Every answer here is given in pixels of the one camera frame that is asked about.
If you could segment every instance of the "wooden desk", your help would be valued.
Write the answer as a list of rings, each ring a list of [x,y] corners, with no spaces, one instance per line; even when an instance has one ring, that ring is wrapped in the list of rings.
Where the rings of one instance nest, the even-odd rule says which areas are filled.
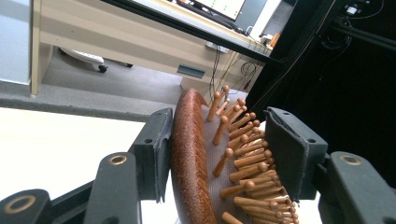
[[[200,17],[176,4],[164,0],[136,2],[160,9],[180,20],[195,22],[209,33],[232,40],[243,48],[263,54],[264,48],[252,39],[239,35],[213,21]],[[178,29],[136,15],[102,1],[35,0],[32,64],[32,93],[37,94],[50,58],[50,46],[77,49],[108,59],[132,63],[147,68],[180,75],[177,68],[187,64],[205,70],[202,78],[183,76],[184,88],[194,87],[208,99],[208,83],[212,76],[216,52],[205,46],[206,41]],[[229,64],[237,59],[235,52],[221,54],[215,86],[232,86],[241,76],[244,57],[229,69],[225,82],[219,78]],[[257,75],[262,69],[259,66]]]

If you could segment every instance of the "floor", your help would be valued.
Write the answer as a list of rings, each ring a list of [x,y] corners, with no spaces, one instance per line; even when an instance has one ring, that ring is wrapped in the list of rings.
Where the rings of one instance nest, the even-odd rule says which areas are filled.
[[[28,86],[0,82],[0,106],[108,119],[145,121],[157,110],[176,108],[183,92],[182,77],[105,59],[105,73],[89,63],[62,55],[53,56],[39,93]],[[230,94],[232,102],[246,98]]]

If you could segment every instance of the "computer monitor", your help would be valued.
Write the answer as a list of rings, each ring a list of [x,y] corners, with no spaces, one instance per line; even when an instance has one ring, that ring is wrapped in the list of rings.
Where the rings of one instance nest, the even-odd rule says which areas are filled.
[[[245,0],[193,0],[195,7],[205,7],[231,21],[236,21]]]

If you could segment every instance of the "black cable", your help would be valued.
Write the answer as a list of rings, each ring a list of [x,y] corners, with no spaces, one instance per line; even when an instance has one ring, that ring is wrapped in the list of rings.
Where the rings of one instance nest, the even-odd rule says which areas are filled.
[[[219,58],[220,58],[220,49],[219,49],[219,45],[216,45],[216,58],[215,58],[215,62],[213,64],[212,78],[210,78],[210,83],[209,83],[210,102],[212,102],[213,95],[215,94],[215,74],[218,69]]]
[[[353,28],[353,26],[352,26],[352,24],[350,23],[349,19],[346,18],[346,20],[347,20],[347,22],[348,22],[348,24],[349,24],[349,27]],[[342,54],[347,50],[347,48],[348,48],[349,45],[350,45],[350,42],[352,42],[352,37],[349,36],[348,39],[346,40],[346,46],[344,47],[344,49],[341,50],[337,55],[335,55],[331,60],[329,60],[328,62],[326,62],[326,63],[323,65],[322,69],[320,70],[319,81],[321,81],[321,80],[323,79],[323,71],[325,70],[325,68],[327,68],[327,66],[329,66],[329,64],[331,64],[332,62],[334,62],[338,57],[340,57],[340,55],[342,55]]]

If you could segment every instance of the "wooden bristle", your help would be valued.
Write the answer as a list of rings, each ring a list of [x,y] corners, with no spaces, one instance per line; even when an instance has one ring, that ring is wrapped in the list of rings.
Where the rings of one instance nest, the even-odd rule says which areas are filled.
[[[227,143],[227,147],[232,148],[233,150],[236,150],[237,148],[240,148],[244,142],[246,142],[248,137],[246,135],[242,135],[238,138],[235,138],[231,140],[230,142]]]
[[[245,190],[252,190],[254,189],[255,185],[253,183],[253,181],[248,181],[246,182],[244,185],[237,185],[237,186],[233,186],[227,189],[222,189],[220,191],[220,197],[222,199],[226,199],[228,197],[231,197],[235,194],[238,194],[240,192],[243,192]]]
[[[213,176],[219,176],[224,169],[224,166],[227,160],[233,155],[233,150],[230,148],[226,148],[223,155],[221,156],[220,161],[216,165],[215,169],[213,170]]]
[[[231,100],[230,100],[229,98],[227,98],[227,99],[224,101],[224,103],[221,105],[221,107],[219,107],[219,109],[216,111],[216,114],[217,114],[217,115],[220,115],[221,112],[223,112],[225,106],[227,106],[227,104],[230,103],[230,101],[231,101]]]
[[[248,133],[253,128],[254,128],[253,122],[250,121],[247,123],[247,126],[229,133],[228,136],[231,140],[234,140],[235,138],[240,137],[245,133]]]
[[[256,207],[261,207],[261,208],[266,208],[270,209],[273,211],[276,211],[278,208],[278,203],[273,201],[273,202],[265,202],[265,201],[259,201],[259,200],[254,200],[254,199],[249,199],[249,198],[243,198],[243,197],[235,197],[233,198],[233,203],[239,207],[242,206],[256,206]]]
[[[243,179],[243,178],[245,178],[247,176],[254,175],[254,174],[257,174],[259,172],[265,172],[265,171],[267,171],[267,164],[265,164],[265,162],[262,162],[261,164],[257,165],[256,167],[251,167],[251,168],[248,168],[246,170],[237,171],[237,172],[234,172],[234,173],[230,174],[230,180],[233,181],[233,182],[237,182],[237,181],[239,181],[239,180],[241,180],[241,179]],[[248,182],[248,180],[244,181],[243,183],[239,183],[239,184],[240,185],[245,185],[246,182]]]
[[[212,122],[213,118],[215,117],[216,110],[217,110],[217,108],[219,106],[219,102],[221,100],[220,93],[218,91],[216,91],[213,98],[214,99],[212,102],[212,106],[210,106],[209,113],[207,114],[207,117],[206,117],[206,120],[209,122]]]
[[[213,137],[212,143],[217,146],[221,141],[221,136],[224,130],[227,128],[228,118],[226,116],[221,116],[220,124],[216,130],[215,136]]]
[[[233,217],[230,213],[224,212],[221,216],[222,220],[228,224],[243,224],[241,221]]]
[[[238,149],[235,151],[234,155],[235,155],[236,157],[240,157],[240,156],[242,156],[242,155],[244,155],[244,154],[246,154],[246,153],[249,153],[249,152],[251,152],[251,151],[257,150],[257,149],[259,149],[259,148],[264,148],[264,144],[258,144],[258,145],[254,145],[254,146],[251,146],[251,147],[241,147],[241,148],[238,148]]]
[[[233,132],[233,131],[237,130],[239,127],[241,127],[242,125],[249,122],[251,119],[255,119],[255,118],[256,118],[255,113],[250,113],[250,114],[246,113],[242,119],[238,120],[235,123],[230,124],[230,126],[228,127],[228,131]]]
[[[265,160],[265,155],[262,153],[262,154],[259,154],[259,155],[238,159],[238,160],[234,161],[233,164],[235,165],[236,168],[239,168],[239,167],[242,167],[242,166],[247,166],[247,165],[250,165],[252,163],[255,163],[255,162],[258,162],[258,161],[264,161],[264,160]]]
[[[237,118],[239,118],[239,116],[241,116],[242,113],[246,112],[247,110],[248,108],[245,105],[241,106],[241,109],[238,111],[238,113],[234,114],[233,117],[231,117],[230,123],[233,123]]]

